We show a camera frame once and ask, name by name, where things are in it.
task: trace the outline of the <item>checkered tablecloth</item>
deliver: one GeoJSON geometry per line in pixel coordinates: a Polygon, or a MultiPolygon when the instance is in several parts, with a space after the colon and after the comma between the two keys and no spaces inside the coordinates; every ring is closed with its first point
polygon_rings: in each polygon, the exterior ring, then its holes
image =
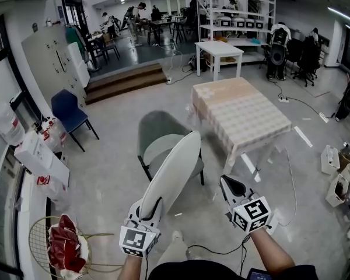
{"type": "Polygon", "coordinates": [[[192,103],[232,156],[292,129],[287,117],[244,78],[194,85],[192,103]]]}

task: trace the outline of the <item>grey chair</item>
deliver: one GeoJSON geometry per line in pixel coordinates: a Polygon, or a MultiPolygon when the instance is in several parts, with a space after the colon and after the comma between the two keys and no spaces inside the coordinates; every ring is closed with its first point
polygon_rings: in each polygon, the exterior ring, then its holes
{"type": "MultiPolygon", "coordinates": [[[[164,111],[152,111],[141,119],[139,122],[137,152],[138,159],[149,181],[152,181],[154,175],[157,173],[163,161],[169,155],[174,146],[155,156],[148,164],[144,163],[144,154],[147,148],[157,139],[166,135],[181,135],[184,137],[191,131],[192,130],[186,128],[169,113],[164,111]]],[[[204,166],[200,149],[198,160],[190,179],[200,174],[201,184],[204,185],[204,166]]]]}

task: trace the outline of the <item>floor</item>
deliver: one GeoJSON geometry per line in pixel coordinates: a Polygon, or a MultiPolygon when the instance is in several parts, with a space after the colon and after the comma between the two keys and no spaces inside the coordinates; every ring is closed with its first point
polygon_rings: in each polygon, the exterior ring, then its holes
{"type": "Polygon", "coordinates": [[[115,40],[115,44],[117,45],[118,51],[121,55],[120,60],[117,60],[113,50],[109,51],[110,60],[107,64],[105,63],[105,60],[100,57],[98,62],[101,69],[91,74],[92,81],[96,79],[96,77],[98,79],[98,77],[118,69],[128,68],[136,64],[171,57],[173,55],[173,48],[179,51],[177,55],[180,55],[180,53],[184,55],[193,53],[195,36],[193,33],[191,35],[186,34],[186,36],[187,41],[183,40],[180,42],[180,40],[178,40],[178,43],[174,45],[172,42],[170,42],[172,35],[170,34],[168,27],[165,27],[163,28],[163,33],[161,33],[161,46],[158,47],[153,45],[156,43],[153,34],[150,41],[151,45],[149,45],[147,42],[147,31],[138,31],[138,41],[143,45],[135,48],[131,43],[131,36],[128,29],[125,29],[115,40]]]}
{"type": "MultiPolygon", "coordinates": [[[[173,79],[182,78],[180,57],[174,60],[170,71],[173,79]]],[[[168,71],[170,61],[164,62],[168,71]]],[[[350,115],[337,123],[330,119],[325,123],[319,115],[305,104],[291,100],[289,104],[278,103],[279,88],[265,79],[265,66],[243,66],[241,75],[267,96],[312,143],[310,147],[296,131],[290,132],[285,146],[292,164],[297,193],[297,213],[287,227],[278,226],[274,239],[293,257],[296,264],[313,264],[320,280],[339,280],[346,258],[344,251],[345,227],[336,216],[336,211],[325,201],[330,177],[320,170],[320,154],[326,144],[340,148],[350,141],[350,115]]],[[[219,79],[232,78],[235,67],[223,67],[219,79]]],[[[92,104],[86,108],[90,122],[100,136],[94,137],[87,127],[75,132],[86,152],[83,153],[69,138],[66,149],[69,155],[71,207],[69,213],[84,233],[113,232],[113,237],[93,237],[93,262],[100,264],[122,264],[125,255],[118,246],[120,227],[127,217],[130,206],[142,198],[149,182],[137,159],[136,141],[138,123],[146,113],[162,109],[181,122],[191,126],[188,119],[188,104],[192,85],[210,82],[209,71],[201,77],[191,74],[173,85],[156,85],[136,90],[92,104]]],[[[346,76],[338,69],[321,69],[315,87],[304,88],[301,83],[287,79],[278,82],[285,95],[301,99],[317,111],[330,116],[337,108],[339,98],[346,86],[346,76]],[[315,98],[311,90],[326,88],[328,93],[315,98]]],[[[205,162],[205,186],[198,177],[188,181],[170,212],[162,219],[162,236],[148,258],[149,273],[156,266],[161,254],[171,240],[174,230],[182,231],[189,246],[200,244],[218,251],[227,252],[237,247],[245,234],[234,229],[225,217],[226,203],[218,186],[226,154],[207,123],[200,128],[202,155],[205,162]]],[[[248,154],[255,164],[258,154],[248,154]]],[[[279,210],[282,223],[288,223],[295,211],[295,199],[285,151],[273,152],[260,171],[261,182],[254,188],[264,195],[272,210],[279,210]]],[[[250,171],[241,158],[236,160],[232,171],[240,177],[248,177],[250,171]]],[[[264,269],[257,250],[250,240],[246,244],[248,253],[242,276],[250,268],[264,269]]],[[[241,252],[229,255],[214,255],[200,248],[192,248],[191,256],[220,262],[234,271],[240,265],[241,252]]],[[[141,279],[145,277],[146,265],[142,264],[141,279]]],[[[90,271],[93,279],[116,279],[118,272],[101,274],[90,271]]]]}

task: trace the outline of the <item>stair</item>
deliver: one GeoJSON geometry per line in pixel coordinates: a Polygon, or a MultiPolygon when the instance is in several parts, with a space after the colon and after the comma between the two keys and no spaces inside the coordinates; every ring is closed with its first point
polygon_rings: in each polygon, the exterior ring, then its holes
{"type": "Polygon", "coordinates": [[[86,104],[165,82],[166,75],[159,64],[132,69],[89,84],[86,88],[86,104]]]}

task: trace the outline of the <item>cabinet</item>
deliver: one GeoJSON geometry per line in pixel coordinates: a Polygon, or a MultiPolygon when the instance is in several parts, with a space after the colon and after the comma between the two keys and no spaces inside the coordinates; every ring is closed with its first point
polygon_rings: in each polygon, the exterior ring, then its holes
{"type": "Polygon", "coordinates": [[[62,25],[41,28],[22,42],[31,72],[51,109],[52,97],[62,89],[75,94],[80,107],[85,106],[86,93],[67,46],[65,26],[62,25]]]}

